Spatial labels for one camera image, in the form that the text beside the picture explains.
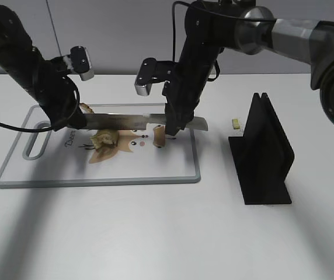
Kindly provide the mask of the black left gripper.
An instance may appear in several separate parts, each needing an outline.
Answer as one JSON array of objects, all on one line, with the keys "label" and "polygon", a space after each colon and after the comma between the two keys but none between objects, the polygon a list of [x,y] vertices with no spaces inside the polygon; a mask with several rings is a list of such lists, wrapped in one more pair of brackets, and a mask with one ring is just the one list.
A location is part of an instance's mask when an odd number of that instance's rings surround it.
[{"label": "black left gripper", "polygon": [[54,131],[85,126],[85,116],[79,108],[79,90],[68,77],[71,73],[62,58],[55,58],[38,59],[32,74],[35,99]]}]

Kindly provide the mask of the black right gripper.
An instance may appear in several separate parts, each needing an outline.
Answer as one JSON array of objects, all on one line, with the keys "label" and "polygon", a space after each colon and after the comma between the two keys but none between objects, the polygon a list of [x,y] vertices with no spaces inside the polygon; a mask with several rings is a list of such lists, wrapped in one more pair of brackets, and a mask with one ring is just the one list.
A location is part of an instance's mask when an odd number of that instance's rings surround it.
[{"label": "black right gripper", "polygon": [[180,121],[181,128],[185,128],[194,119],[194,110],[216,60],[215,45],[186,38],[172,77],[162,92],[167,99],[166,134],[175,136],[180,131]]}]

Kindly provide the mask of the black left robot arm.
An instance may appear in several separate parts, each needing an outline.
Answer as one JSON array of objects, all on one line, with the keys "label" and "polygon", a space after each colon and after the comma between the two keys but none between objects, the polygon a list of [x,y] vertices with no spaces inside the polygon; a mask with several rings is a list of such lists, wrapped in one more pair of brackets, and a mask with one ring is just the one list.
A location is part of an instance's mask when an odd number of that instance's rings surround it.
[{"label": "black left robot arm", "polygon": [[94,76],[85,47],[72,47],[68,55],[46,60],[17,14],[0,5],[0,67],[39,104],[52,130],[87,125],[78,88],[69,78],[78,74],[87,81]]}]

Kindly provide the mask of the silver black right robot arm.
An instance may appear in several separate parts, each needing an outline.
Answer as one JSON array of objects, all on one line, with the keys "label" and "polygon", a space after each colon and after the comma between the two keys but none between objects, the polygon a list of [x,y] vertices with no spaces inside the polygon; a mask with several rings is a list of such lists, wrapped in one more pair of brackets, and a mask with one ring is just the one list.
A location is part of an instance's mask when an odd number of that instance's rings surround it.
[{"label": "silver black right robot arm", "polygon": [[166,130],[175,135],[194,117],[202,91],[224,49],[255,55],[263,50],[311,67],[311,89],[334,124],[334,22],[276,19],[254,1],[194,1],[185,14],[186,39],[163,94]]}]

